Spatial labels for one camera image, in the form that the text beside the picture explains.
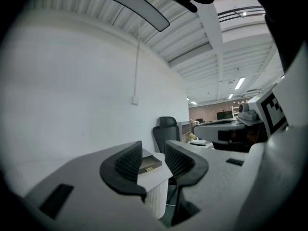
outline black shirt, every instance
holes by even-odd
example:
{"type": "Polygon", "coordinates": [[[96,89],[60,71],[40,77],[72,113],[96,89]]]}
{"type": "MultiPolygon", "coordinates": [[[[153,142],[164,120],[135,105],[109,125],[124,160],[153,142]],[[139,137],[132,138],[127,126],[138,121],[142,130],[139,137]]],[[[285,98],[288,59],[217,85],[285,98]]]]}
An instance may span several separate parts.
{"type": "Polygon", "coordinates": [[[284,72],[307,40],[308,0],[258,0],[266,12],[265,20],[277,45],[284,72]]]}

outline ceiling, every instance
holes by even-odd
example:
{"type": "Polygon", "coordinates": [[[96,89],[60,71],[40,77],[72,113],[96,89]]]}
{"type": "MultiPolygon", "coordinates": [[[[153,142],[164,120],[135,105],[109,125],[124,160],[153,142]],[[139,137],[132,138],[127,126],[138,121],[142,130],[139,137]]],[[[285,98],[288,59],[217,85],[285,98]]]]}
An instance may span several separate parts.
{"type": "MultiPolygon", "coordinates": [[[[259,5],[257,0],[216,0],[191,13],[172,0],[147,0],[170,22],[163,32],[141,20],[141,40],[177,71],[197,106],[254,96],[283,75],[263,16],[219,23],[217,13],[259,5]],[[245,81],[234,90],[239,78],[245,81]]],[[[53,9],[86,14],[137,37],[140,17],[112,0],[30,0],[25,10],[53,9]]]]}

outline black office chair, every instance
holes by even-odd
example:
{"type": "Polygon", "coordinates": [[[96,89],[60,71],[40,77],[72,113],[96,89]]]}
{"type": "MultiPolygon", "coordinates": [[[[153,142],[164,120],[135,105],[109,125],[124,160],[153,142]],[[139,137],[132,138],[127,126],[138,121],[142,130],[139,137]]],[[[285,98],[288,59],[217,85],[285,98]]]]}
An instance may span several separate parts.
{"type": "MultiPolygon", "coordinates": [[[[158,145],[160,153],[165,154],[165,141],[180,141],[180,129],[177,126],[177,121],[171,116],[162,116],[159,117],[160,124],[159,126],[153,128],[153,135],[158,145]]],[[[170,203],[173,195],[177,191],[177,182],[174,177],[169,179],[169,185],[175,185],[176,188],[172,195],[167,200],[167,204],[170,203]]]]}

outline black monitor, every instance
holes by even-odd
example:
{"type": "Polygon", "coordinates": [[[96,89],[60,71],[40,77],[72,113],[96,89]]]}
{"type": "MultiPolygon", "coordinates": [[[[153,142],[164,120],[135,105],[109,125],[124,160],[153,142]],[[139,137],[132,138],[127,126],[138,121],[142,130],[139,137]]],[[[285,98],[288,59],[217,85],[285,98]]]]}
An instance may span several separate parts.
{"type": "Polygon", "coordinates": [[[233,118],[232,111],[217,112],[217,120],[233,118]]]}

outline green floor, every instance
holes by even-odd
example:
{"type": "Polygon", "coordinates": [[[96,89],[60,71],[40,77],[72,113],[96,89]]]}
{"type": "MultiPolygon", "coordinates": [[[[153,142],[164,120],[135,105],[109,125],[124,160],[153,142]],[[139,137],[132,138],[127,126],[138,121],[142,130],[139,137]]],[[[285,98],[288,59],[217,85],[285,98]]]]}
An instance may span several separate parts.
{"type": "MultiPolygon", "coordinates": [[[[172,195],[173,191],[175,189],[174,185],[169,185],[168,186],[168,194],[167,194],[167,199],[169,199],[169,197],[172,195]]],[[[171,227],[171,220],[173,217],[173,213],[175,210],[175,204],[177,201],[177,194],[174,194],[172,199],[170,200],[170,205],[166,205],[166,211],[165,214],[162,218],[160,218],[160,221],[166,226],[166,227],[171,227]]]]}

